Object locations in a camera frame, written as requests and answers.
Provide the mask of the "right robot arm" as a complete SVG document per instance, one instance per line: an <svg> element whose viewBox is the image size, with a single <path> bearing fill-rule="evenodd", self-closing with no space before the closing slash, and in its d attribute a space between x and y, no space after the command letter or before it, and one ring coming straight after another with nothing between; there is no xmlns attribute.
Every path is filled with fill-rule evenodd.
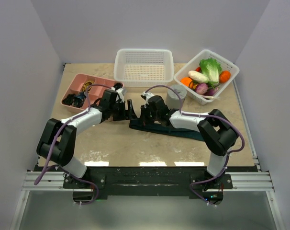
<svg viewBox="0 0 290 230"><path fill-rule="evenodd" d="M210 113L188 113L168 108L161 96L144 92L141 97L145 100L141 107L141 120L144 125L159 124L167 131L195 131L202 136L211 151L205 183L210 188L220 185L232 146L241 137L237 128L216 109Z"/></svg>

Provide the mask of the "dark green tie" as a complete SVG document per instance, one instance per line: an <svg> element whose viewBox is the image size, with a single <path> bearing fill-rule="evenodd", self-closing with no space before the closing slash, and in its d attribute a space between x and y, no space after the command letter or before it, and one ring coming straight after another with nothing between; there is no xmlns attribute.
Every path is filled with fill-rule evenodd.
<svg viewBox="0 0 290 230"><path fill-rule="evenodd" d="M189 138L204 142L204 139L199 131L185 128L165 127L157 123L144 125L140 119L130 120L129 128L143 132L150 132L179 138Z"/></svg>

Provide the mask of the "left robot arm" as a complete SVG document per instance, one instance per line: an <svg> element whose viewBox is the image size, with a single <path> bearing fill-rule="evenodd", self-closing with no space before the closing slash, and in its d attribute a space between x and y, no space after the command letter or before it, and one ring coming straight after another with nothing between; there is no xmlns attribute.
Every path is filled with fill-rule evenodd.
<svg viewBox="0 0 290 230"><path fill-rule="evenodd" d="M132 100L126 101L122 91L122 88L106 89L98 104L90 104L89 108L69 118L47 121L36 149L36 153L46 160L42 173L47 171L49 161L53 161L75 176L74 182L80 188L90 185L87 166L74 157L76 137L110 117L113 121L130 120L135 115Z"/></svg>

